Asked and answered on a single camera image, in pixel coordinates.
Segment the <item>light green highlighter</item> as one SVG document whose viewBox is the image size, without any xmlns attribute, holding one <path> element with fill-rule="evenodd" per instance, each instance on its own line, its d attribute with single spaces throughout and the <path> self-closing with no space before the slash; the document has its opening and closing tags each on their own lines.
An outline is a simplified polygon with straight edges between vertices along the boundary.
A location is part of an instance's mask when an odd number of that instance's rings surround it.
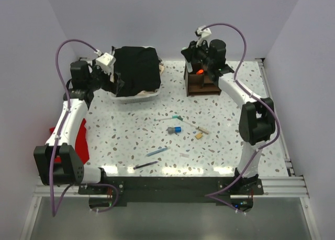
<svg viewBox="0 0 335 240">
<path fill-rule="evenodd" d="M 192 73 L 193 72 L 193 67 L 192 67 L 191 61 L 192 61 L 191 59 L 185 58 L 185 66 L 186 66 L 186 69 L 187 69 L 188 73 Z"/>
</svg>

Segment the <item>red cloth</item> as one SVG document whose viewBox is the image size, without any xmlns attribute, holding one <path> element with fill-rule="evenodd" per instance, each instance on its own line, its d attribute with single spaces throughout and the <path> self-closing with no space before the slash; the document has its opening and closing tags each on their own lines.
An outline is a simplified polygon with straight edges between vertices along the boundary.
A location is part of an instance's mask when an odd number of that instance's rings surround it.
<svg viewBox="0 0 335 240">
<path fill-rule="evenodd" d="M 85 125 L 86 125 L 86 119 L 83 118 L 75 142 L 75 151 L 78 154 L 83 164 L 87 163 L 88 160 L 90 159 L 88 153 L 88 144 L 86 140 L 87 129 Z"/>
</svg>

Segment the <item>blue pen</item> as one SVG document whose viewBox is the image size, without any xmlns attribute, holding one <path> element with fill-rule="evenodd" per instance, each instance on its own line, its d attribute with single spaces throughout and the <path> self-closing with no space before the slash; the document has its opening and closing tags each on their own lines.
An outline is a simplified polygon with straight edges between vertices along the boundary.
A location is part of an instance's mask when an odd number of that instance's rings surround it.
<svg viewBox="0 0 335 240">
<path fill-rule="evenodd" d="M 159 154 L 159 153 L 161 153 L 161 152 L 167 151 L 167 150 L 169 150 L 169 149 L 170 149 L 170 147 L 163 147 L 163 148 L 157 149 L 157 150 L 155 150 L 155 151 L 153 151 L 153 152 L 147 153 L 146 156 L 147 156 L 147 157 L 150 157 L 150 156 Z"/>
</svg>

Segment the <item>beige long eraser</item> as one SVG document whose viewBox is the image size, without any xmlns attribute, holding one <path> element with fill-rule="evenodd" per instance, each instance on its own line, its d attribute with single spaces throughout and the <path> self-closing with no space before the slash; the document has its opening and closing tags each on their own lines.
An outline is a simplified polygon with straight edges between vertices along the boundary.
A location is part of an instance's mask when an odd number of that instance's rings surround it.
<svg viewBox="0 0 335 240">
<path fill-rule="evenodd" d="M 197 128 L 197 130 L 198 130 L 198 131 L 200 131 L 201 133 L 204 133 L 204 134 L 206 134 L 206 135 L 208 135 L 208 134 L 209 134 L 209 131 L 208 131 L 208 130 L 206 130 L 205 128 L 198 127 L 198 128 Z"/>
</svg>

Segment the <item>brown wooden desk organizer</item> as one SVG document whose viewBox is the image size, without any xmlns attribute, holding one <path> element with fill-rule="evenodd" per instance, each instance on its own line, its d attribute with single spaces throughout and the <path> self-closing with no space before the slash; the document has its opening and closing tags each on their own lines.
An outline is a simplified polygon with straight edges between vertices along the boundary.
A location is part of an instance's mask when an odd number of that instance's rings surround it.
<svg viewBox="0 0 335 240">
<path fill-rule="evenodd" d="M 201 63 L 192 63 L 192 67 L 192 73 L 188 73 L 186 67 L 184 69 L 186 96 L 221 94 L 221 90 L 210 80 L 207 71 Z M 204 70 L 204 74 L 196 75 L 196 72 L 200 69 Z"/>
</svg>

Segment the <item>black cloth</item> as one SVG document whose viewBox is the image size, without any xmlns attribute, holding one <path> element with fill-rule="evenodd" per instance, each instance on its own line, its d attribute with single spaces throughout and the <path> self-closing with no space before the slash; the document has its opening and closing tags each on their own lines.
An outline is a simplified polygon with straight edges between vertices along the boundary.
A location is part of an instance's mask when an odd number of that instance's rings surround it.
<svg viewBox="0 0 335 240">
<path fill-rule="evenodd" d="M 124 46 L 115 50 L 114 72 L 125 82 L 117 97 L 135 96 L 153 85 L 160 59 L 153 47 Z"/>
</svg>

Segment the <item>orange black highlighter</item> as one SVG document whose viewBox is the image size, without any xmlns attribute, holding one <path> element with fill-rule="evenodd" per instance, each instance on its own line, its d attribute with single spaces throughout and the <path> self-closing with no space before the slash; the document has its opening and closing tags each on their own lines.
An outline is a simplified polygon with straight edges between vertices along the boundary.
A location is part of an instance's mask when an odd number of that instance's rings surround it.
<svg viewBox="0 0 335 240">
<path fill-rule="evenodd" d="M 202 75 L 204 74 L 204 70 L 203 69 L 200 69 L 196 72 L 196 75 Z"/>
</svg>

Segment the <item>white plastic basket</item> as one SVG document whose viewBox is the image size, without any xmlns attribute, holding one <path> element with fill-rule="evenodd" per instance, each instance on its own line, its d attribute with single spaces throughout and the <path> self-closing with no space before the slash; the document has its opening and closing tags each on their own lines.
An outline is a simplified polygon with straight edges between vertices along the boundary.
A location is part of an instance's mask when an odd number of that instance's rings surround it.
<svg viewBox="0 0 335 240">
<path fill-rule="evenodd" d="M 116 101 L 118 101 L 119 103 L 122 103 L 122 104 L 145 102 L 145 101 L 154 100 L 159 95 L 160 89 L 161 89 L 161 85 L 160 85 L 160 88 L 159 88 L 159 90 L 156 94 L 152 94 L 152 95 L 149 95 L 149 96 L 136 96 L 135 95 L 135 96 L 129 96 L 129 97 L 117 97 L 117 96 L 115 96 L 111 93 L 111 97 L 112 97 L 113 100 L 116 100 Z"/>
</svg>

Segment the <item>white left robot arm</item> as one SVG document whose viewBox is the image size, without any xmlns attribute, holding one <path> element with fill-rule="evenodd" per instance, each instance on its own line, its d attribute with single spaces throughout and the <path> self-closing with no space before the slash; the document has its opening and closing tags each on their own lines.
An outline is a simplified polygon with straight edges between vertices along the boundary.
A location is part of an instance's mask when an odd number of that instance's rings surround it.
<svg viewBox="0 0 335 240">
<path fill-rule="evenodd" d="M 101 58 L 92 63 L 84 60 L 71 63 L 72 79 L 65 86 L 60 118 L 46 144 L 37 146 L 33 152 L 44 185 L 90 184 L 97 194 L 107 191 L 108 181 L 103 178 L 103 170 L 85 168 L 75 151 L 75 142 L 94 92 L 99 89 L 107 92 L 116 90 L 110 80 L 113 71 L 114 64 L 104 62 Z"/>
</svg>

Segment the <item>thin white green pen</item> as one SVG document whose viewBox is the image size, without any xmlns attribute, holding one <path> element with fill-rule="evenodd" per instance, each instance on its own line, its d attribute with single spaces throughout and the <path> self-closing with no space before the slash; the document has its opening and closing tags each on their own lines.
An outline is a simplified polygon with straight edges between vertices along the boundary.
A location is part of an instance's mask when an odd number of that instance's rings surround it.
<svg viewBox="0 0 335 240">
<path fill-rule="evenodd" d="M 176 118 L 178 118 L 178 115 L 172 115 L 172 116 L 162 117 L 162 118 L 155 118 L 154 121 L 164 121 L 164 120 L 176 119 Z"/>
</svg>

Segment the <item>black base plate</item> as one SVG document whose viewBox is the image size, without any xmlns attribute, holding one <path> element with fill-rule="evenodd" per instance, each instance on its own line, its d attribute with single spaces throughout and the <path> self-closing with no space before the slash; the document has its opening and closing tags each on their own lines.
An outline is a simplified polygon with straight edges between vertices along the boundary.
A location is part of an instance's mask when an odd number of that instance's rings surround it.
<svg viewBox="0 0 335 240">
<path fill-rule="evenodd" d="M 254 195 L 263 195 L 258 177 L 104 177 L 105 185 L 79 188 L 89 195 L 90 208 L 128 203 L 210 203 L 232 205 L 245 211 L 253 207 Z"/>
</svg>

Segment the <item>white marker green cap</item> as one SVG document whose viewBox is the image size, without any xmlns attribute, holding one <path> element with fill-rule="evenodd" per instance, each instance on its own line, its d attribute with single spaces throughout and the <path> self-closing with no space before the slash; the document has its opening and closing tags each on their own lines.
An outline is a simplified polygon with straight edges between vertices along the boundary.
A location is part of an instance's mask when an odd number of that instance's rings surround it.
<svg viewBox="0 0 335 240">
<path fill-rule="evenodd" d="M 200 130 L 200 127 L 198 125 L 193 124 L 192 122 L 189 122 L 189 121 L 185 120 L 182 116 L 178 116 L 177 119 L 179 119 L 180 121 L 194 127 L 196 130 Z"/>
</svg>

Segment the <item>yellow square eraser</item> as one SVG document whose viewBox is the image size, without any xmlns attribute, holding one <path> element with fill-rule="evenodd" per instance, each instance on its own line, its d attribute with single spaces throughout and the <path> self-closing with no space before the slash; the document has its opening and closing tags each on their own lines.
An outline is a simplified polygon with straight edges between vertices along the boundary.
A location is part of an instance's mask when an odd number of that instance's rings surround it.
<svg viewBox="0 0 335 240">
<path fill-rule="evenodd" d="M 203 134 L 202 133 L 198 133 L 195 135 L 195 138 L 196 139 L 201 139 L 203 137 Z"/>
</svg>

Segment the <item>dark purple pen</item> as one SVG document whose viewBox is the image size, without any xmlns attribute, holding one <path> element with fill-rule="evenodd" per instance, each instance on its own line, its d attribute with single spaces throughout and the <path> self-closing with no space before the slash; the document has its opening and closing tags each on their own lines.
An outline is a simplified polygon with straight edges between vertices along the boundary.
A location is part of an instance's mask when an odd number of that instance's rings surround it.
<svg viewBox="0 0 335 240">
<path fill-rule="evenodd" d="M 137 169 L 141 169 L 141 168 L 148 167 L 148 166 L 151 166 L 151 165 L 155 165 L 157 163 L 158 163 L 158 161 L 153 161 L 153 162 L 145 163 L 145 164 L 142 164 L 142 165 L 138 165 L 138 166 L 133 167 L 133 170 L 137 170 Z"/>
</svg>

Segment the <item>aluminium front rail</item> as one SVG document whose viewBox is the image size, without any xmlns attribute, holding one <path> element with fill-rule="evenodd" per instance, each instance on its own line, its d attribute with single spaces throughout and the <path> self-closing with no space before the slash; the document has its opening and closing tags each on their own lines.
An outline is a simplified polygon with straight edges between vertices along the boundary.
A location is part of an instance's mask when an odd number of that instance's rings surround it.
<svg viewBox="0 0 335 240">
<path fill-rule="evenodd" d="M 307 190 L 306 182 L 304 177 L 263 177 L 262 188 L 264 191 L 263 195 L 256 195 L 254 191 L 254 197 L 264 198 L 308 198 L 309 192 Z M 60 187 L 54 187 L 54 196 L 58 198 L 66 188 L 66 185 Z M 35 186 L 33 197 L 49 197 L 50 188 L 44 186 L 41 181 Z M 79 187 L 70 187 L 64 197 L 79 197 Z M 102 195 L 87 195 L 81 194 L 83 197 L 103 197 Z"/>
</svg>

